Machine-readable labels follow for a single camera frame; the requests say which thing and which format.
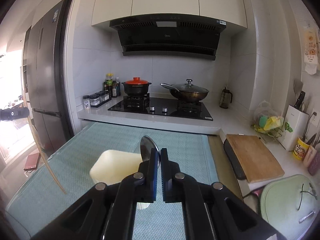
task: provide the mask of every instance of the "blue textured mat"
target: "blue textured mat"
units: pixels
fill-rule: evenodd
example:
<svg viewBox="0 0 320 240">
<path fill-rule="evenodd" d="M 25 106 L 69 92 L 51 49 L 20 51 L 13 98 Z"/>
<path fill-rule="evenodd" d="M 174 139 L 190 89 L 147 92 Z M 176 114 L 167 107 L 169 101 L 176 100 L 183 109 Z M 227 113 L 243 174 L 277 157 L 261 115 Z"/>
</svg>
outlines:
<svg viewBox="0 0 320 240">
<path fill-rule="evenodd" d="M 177 162 L 182 172 L 205 184 L 218 181 L 206 135 L 97 122 L 85 127 L 48 160 L 67 195 L 42 165 L 15 194 L 7 211 L 34 235 L 94 185 L 89 171 L 102 152 L 137 152 L 143 135 L 150 136 L 160 149 L 167 148 L 169 159 Z M 21 239 L 29 239 L 15 220 L 8 219 Z M 162 200 L 160 168 L 156 202 L 137 210 L 133 239 L 185 239 L 181 203 L 166 204 Z"/>
</svg>

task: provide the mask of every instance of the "black range hood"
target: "black range hood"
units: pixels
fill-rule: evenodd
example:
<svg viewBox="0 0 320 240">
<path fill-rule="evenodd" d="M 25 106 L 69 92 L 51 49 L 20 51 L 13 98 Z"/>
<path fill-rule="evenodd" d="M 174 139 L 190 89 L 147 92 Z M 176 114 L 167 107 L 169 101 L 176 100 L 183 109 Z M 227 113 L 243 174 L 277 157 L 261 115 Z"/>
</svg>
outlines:
<svg viewBox="0 0 320 240">
<path fill-rule="evenodd" d="M 171 55 L 215 60 L 226 22 L 189 14 L 145 14 L 110 21 L 123 55 Z"/>
</svg>

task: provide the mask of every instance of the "refrigerator handle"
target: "refrigerator handle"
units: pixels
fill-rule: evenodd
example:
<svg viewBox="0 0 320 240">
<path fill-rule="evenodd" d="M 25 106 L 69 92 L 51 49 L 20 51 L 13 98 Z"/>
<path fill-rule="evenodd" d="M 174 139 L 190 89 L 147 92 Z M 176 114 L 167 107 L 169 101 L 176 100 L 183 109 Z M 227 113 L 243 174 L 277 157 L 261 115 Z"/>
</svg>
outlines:
<svg viewBox="0 0 320 240">
<path fill-rule="evenodd" d="M 40 34 L 39 49 L 41 49 L 42 34 L 43 34 L 43 28 L 41 29 L 41 34 Z"/>
</svg>

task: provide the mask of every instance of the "yellow cup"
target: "yellow cup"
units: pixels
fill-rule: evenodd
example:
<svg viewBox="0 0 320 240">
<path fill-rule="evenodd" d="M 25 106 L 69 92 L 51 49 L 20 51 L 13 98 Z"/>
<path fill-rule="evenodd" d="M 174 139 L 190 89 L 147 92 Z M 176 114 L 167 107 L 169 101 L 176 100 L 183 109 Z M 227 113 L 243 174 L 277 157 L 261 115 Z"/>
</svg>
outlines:
<svg viewBox="0 0 320 240">
<path fill-rule="evenodd" d="M 306 144 L 301 140 L 301 137 L 298 138 L 297 144 L 293 150 L 293 156 L 296 157 L 298 160 L 302 161 L 303 158 L 306 156 L 307 150 L 310 145 Z"/>
</svg>

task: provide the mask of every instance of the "pot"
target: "pot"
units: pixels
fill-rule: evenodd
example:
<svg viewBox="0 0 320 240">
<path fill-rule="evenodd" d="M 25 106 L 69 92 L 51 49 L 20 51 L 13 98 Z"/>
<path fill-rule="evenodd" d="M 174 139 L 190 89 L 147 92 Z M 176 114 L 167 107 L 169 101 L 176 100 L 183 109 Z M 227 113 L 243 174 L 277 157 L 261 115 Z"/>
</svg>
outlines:
<svg viewBox="0 0 320 240">
<path fill-rule="evenodd" d="M 177 85 L 168 85 L 161 83 L 160 85 L 164 88 L 169 89 L 171 95 L 175 98 L 193 103 L 203 100 L 207 95 L 209 90 L 195 86 L 191 84 L 192 79 L 187 79 L 187 83 L 177 84 Z"/>
<path fill-rule="evenodd" d="M 133 80 L 122 82 L 124 87 L 124 92 L 128 96 L 140 97 L 146 95 L 149 90 L 150 82 L 142 80 L 139 77 L 134 77 Z"/>
</svg>

